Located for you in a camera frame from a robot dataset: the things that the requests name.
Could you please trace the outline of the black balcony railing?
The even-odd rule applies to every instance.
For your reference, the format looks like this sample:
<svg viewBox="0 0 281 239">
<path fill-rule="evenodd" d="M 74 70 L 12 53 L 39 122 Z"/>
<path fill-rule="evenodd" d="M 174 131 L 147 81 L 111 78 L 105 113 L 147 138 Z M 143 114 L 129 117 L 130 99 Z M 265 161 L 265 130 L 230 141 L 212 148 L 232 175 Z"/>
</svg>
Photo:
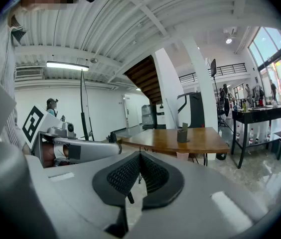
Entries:
<svg viewBox="0 0 281 239">
<path fill-rule="evenodd" d="M 230 64 L 226 66 L 220 66 L 216 68 L 216 73 L 212 75 L 211 68 L 208 69 L 209 76 L 211 78 L 219 78 L 221 76 L 232 76 L 234 74 L 241 74 L 241 73 L 247 73 L 247 69 L 245 66 L 245 63 L 237 63 L 237 64 Z M 189 84 L 189 83 L 195 83 L 198 82 L 198 77 L 196 73 L 189 73 L 183 76 L 179 77 L 179 81 L 182 85 Z"/>
</svg>

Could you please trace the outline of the white door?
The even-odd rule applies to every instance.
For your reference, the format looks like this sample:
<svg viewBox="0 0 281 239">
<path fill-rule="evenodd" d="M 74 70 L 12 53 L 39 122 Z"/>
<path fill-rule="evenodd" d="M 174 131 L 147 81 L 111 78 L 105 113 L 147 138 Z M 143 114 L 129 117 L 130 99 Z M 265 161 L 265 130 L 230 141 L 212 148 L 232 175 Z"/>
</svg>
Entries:
<svg viewBox="0 0 281 239">
<path fill-rule="evenodd" d="M 132 128 L 141 123 L 140 100 L 137 95 L 124 94 L 127 127 Z"/>
</svg>

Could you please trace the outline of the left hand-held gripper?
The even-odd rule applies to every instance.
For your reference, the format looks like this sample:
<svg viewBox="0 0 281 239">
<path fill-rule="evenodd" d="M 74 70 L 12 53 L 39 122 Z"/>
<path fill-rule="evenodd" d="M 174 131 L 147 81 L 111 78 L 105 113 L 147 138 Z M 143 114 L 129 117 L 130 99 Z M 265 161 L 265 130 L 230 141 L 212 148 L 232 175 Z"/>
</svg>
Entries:
<svg viewBox="0 0 281 239">
<path fill-rule="evenodd" d="M 39 158 L 44 165 L 43 147 L 44 141 L 52 142 L 54 147 L 60 145 L 68 147 L 68 155 L 59 155 L 69 162 L 90 162 L 110 156 L 119 155 L 122 147 L 118 143 L 76 140 L 74 126 L 52 116 L 39 105 L 34 105 L 30 110 L 23 126 L 22 133 L 28 144 L 31 155 Z"/>
</svg>

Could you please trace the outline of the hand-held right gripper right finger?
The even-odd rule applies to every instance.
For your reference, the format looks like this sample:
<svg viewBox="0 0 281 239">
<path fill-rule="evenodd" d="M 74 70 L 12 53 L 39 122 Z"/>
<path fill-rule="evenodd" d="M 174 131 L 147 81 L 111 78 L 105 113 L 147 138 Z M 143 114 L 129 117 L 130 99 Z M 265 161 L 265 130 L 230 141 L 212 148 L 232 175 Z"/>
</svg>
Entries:
<svg viewBox="0 0 281 239">
<path fill-rule="evenodd" d="M 184 177 L 168 206 L 143 211 L 128 239 L 260 239 L 276 222 L 250 191 L 218 171 L 164 154 L 152 154 Z"/>
</svg>

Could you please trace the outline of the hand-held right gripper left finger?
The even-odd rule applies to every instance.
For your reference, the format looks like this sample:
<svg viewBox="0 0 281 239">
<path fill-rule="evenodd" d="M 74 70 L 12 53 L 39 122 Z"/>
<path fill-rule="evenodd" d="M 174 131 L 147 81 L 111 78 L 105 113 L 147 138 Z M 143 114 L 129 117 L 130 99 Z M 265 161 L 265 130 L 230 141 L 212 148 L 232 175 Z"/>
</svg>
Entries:
<svg viewBox="0 0 281 239">
<path fill-rule="evenodd" d="M 108 181 L 100 184 L 103 199 L 93 188 L 93 178 L 110 165 L 120 165 L 138 154 L 44 169 L 35 156 L 26 163 L 34 196 L 29 203 L 28 238 L 35 239 L 141 239 L 140 224 L 128 229 L 125 196 Z"/>
</svg>

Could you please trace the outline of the wooden staircase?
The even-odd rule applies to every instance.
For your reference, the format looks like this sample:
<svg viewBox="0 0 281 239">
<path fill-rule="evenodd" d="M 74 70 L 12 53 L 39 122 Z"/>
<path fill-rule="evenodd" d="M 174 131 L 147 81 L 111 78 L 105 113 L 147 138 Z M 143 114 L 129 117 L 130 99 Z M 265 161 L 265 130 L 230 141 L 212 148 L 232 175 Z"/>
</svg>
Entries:
<svg viewBox="0 0 281 239">
<path fill-rule="evenodd" d="M 124 75 L 149 99 L 150 104 L 162 103 L 158 75 L 151 55 L 132 66 Z"/>
</svg>

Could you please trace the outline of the long ceiling light tube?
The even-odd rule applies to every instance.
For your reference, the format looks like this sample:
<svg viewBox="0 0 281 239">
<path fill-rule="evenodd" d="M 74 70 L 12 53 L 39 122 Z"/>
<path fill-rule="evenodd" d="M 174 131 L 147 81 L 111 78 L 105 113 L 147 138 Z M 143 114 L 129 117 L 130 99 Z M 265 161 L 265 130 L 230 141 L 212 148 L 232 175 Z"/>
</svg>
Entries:
<svg viewBox="0 0 281 239">
<path fill-rule="evenodd" d="M 47 68 L 59 68 L 59 69 L 69 69 L 69 70 L 78 70 L 78 71 L 89 71 L 88 66 L 65 63 L 65 62 L 55 62 L 55 61 L 47 61 Z"/>
</svg>

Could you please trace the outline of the small black box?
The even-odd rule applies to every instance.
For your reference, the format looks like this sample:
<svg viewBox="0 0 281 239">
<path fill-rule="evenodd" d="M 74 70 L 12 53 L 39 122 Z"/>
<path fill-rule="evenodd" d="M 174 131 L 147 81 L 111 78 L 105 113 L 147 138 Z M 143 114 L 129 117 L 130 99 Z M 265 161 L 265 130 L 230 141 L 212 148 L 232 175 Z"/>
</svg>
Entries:
<svg viewBox="0 0 281 239">
<path fill-rule="evenodd" d="M 188 124 L 182 123 L 182 127 L 179 127 L 177 129 L 177 142 L 179 143 L 186 143 L 190 140 L 187 138 L 188 136 Z"/>
</svg>

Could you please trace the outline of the wall air vent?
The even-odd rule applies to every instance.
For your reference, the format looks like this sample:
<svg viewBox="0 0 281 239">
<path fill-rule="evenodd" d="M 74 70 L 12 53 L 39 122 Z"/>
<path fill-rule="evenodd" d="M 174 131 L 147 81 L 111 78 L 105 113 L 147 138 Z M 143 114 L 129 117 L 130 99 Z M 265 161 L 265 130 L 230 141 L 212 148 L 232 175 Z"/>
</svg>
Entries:
<svg viewBox="0 0 281 239">
<path fill-rule="evenodd" d="M 42 78 L 43 72 L 41 68 L 21 68 L 16 70 L 16 81 L 41 80 Z"/>
</svg>

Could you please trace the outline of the clothes rack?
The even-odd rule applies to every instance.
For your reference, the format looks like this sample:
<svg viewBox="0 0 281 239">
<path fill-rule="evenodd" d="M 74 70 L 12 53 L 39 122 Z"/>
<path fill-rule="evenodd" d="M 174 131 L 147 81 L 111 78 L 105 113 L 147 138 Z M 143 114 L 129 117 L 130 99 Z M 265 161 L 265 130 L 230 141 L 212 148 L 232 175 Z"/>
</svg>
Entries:
<svg viewBox="0 0 281 239">
<path fill-rule="evenodd" d="M 263 100 L 264 91 L 260 85 L 255 85 L 252 88 L 252 98 L 254 101 Z"/>
</svg>

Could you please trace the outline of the person's striped shirt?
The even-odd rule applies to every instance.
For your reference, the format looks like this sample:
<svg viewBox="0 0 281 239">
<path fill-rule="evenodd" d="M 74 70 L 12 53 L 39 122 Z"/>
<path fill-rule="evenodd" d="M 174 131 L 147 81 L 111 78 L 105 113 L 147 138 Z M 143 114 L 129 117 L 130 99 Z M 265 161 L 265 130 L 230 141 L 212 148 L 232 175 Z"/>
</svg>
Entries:
<svg viewBox="0 0 281 239">
<path fill-rule="evenodd" d="M 15 17 L 20 10 L 20 5 L 16 5 L 0 13 L 0 84 L 13 100 L 15 100 L 16 75 L 14 41 L 20 41 L 26 34 L 26 29 Z M 16 146 L 24 155 L 29 155 L 29 147 L 17 125 L 16 108 L 7 118 L 0 139 Z"/>
</svg>

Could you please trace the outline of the black monitor on tripod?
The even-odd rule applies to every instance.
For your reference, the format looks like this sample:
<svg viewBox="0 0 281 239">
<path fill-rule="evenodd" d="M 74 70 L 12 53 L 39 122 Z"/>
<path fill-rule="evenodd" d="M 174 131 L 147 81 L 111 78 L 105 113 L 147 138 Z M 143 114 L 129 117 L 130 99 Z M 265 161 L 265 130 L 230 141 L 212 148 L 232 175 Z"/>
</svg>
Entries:
<svg viewBox="0 0 281 239">
<path fill-rule="evenodd" d="M 215 76 L 216 76 L 216 73 L 217 73 L 216 59 L 213 59 L 212 62 L 211 62 L 210 72 L 211 72 L 211 77 L 213 78 L 213 81 L 214 81 L 214 84 L 215 84 L 216 94 L 217 94 L 217 122 L 218 122 L 218 126 L 229 128 L 229 125 L 221 117 L 222 115 L 225 114 L 225 111 L 220 108 L 220 104 L 221 104 L 221 102 L 220 102 L 220 91 L 218 91 L 216 80 L 215 80 Z"/>
</svg>

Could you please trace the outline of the black side table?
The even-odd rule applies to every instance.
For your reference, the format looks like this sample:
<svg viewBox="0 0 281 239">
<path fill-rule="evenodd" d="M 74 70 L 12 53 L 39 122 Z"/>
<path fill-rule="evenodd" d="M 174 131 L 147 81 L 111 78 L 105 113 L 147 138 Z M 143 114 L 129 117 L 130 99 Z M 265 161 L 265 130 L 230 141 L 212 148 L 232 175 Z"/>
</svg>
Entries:
<svg viewBox="0 0 281 239">
<path fill-rule="evenodd" d="M 273 106 L 252 109 L 247 112 L 232 111 L 233 118 L 233 140 L 231 146 L 231 154 L 234 154 L 235 147 L 241 149 L 241 155 L 237 168 L 242 167 L 245 152 L 247 148 L 259 145 L 265 145 L 268 148 L 271 142 L 280 142 L 280 148 L 277 153 L 277 160 L 281 158 L 281 136 L 273 136 L 271 130 L 271 139 L 267 141 L 267 130 L 269 125 L 272 126 L 272 121 L 281 119 L 281 106 L 274 108 Z M 236 140 L 236 128 L 241 127 L 240 139 Z M 249 136 L 251 128 L 254 129 L 253 144 L 249 144 Z"/>
</svg>

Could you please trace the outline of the person's left hand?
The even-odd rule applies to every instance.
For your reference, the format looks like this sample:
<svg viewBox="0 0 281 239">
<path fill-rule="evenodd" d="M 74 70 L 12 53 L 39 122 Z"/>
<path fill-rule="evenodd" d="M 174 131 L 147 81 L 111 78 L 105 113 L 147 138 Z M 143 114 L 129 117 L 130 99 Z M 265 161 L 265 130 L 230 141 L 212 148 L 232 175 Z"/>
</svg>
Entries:
<svg viewBox="0 0 281 239">
<path fill-rule="evenodd" d="M 65 159 L 68 157 L 68 146 L 62 143 L 44 142 L 42 144 L 42 155 L 45 167 L 54 165 L 55 159 Z"/>
</svg>

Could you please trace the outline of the wrapped grey appliance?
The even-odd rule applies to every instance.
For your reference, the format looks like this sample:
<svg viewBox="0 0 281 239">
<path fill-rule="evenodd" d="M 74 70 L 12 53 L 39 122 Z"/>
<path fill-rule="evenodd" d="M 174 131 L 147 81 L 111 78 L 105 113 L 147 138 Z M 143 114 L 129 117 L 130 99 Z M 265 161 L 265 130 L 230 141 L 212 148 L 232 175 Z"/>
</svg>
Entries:
<svg viewBox="0 0 281 239">
<path fill-rule="evenodd" d="M 141 108 L 142 128 L 155 129 L 157 127 L 156 105 L 143 105 Z"/>
</svg>

